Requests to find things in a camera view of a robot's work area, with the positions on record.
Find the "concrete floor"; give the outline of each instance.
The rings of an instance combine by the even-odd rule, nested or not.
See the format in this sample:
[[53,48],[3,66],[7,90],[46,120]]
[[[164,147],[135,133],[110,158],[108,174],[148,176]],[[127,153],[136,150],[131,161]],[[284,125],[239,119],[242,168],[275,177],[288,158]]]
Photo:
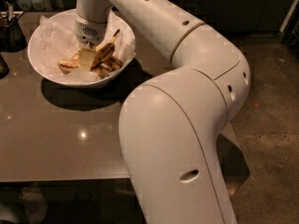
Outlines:
[[250,171],[233,195],[238,224],[299,219],[299,56],[275,38],[238,38],[251,69],[249,98],[232,125]]

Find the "robot arm segment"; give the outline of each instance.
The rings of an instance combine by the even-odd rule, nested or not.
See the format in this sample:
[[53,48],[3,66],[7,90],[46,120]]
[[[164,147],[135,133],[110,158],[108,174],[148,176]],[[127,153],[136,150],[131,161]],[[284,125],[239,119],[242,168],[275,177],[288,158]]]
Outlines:
[[177,68],[121,109],[121,149],[148,223],[235,224],[216,140],[248,96],[245,57],[169,1],[108,1]]

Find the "table surface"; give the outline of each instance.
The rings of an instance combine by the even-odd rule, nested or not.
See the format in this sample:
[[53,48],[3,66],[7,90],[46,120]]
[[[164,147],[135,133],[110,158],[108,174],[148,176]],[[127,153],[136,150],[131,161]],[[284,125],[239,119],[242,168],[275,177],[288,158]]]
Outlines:
[[[20,17],[27,41],[41,15]],[[172,69],[132,28],[135,59],[98,90],[68,89],[46,80],[29,63],[27,49],[1,53],[10,69],[0,79],[1,182],[129,177],[118,132],[121,104],[134,87]],[[228,133],[234,139],[231,129]]]

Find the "screw hole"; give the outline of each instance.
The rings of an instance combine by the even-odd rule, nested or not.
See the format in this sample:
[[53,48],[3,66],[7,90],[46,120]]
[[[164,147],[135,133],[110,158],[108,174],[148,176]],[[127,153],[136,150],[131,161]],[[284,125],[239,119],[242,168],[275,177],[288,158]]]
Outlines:
[[228,86],[227,88],[230,93],[233,91],[233,88],[231,86]]
[[188,173],[182,175],[180,177],[179,181],[181,183],[190,183],[194,179],[196,179],[197,176],[199,176],[199,171],[195,169],[195,170],[189,171]]
[[182,23],[182,25],[187,26],[189,24],[189,21],[185,21]]
[[243,72],[243,77],[244,77],[244,79],[245,79],[245,84],[248,85],[248,84],[249,84],[249,81],[248,81],[248,79],[247,79],[247,75],[246,75],[245,72]]

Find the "black object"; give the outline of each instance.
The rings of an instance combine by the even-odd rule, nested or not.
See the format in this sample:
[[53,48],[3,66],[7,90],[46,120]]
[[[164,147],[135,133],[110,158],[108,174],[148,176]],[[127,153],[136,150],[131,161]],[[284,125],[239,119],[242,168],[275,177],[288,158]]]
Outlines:
[[8,65],[0,54],[0,78],[5,77],[8,73],[9,73]]
[[7,17],[0,18],[0,51],[15,52],[27,47],[26,39],[18,24],[21,14],[14,15],[11,21]]

